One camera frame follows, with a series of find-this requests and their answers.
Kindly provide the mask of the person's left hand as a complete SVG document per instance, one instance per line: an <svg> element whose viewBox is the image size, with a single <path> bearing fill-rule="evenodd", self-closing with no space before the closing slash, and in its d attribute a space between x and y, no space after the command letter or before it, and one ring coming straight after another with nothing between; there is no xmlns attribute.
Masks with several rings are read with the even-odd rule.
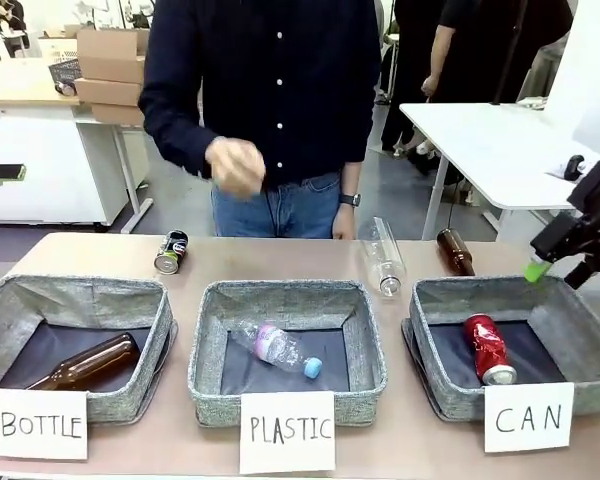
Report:
<svg viewBox="0 0 600 480"><path fill-rule="evenodd" d="M354 240L356 238L355 209L352 205L341 203L332 224L332 238L335 240Z"/></svg>

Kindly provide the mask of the person's right hand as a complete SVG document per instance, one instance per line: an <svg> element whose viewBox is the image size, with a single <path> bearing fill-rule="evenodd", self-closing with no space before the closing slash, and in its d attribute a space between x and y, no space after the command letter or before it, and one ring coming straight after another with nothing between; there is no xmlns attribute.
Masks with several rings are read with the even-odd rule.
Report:
<svg viewBox="0 0 600 480"><path fill-rule="evenodd" d="M262 154L246 140L216 137L205 151L214 185L238 198L258 195L266 175Z"/></svg>

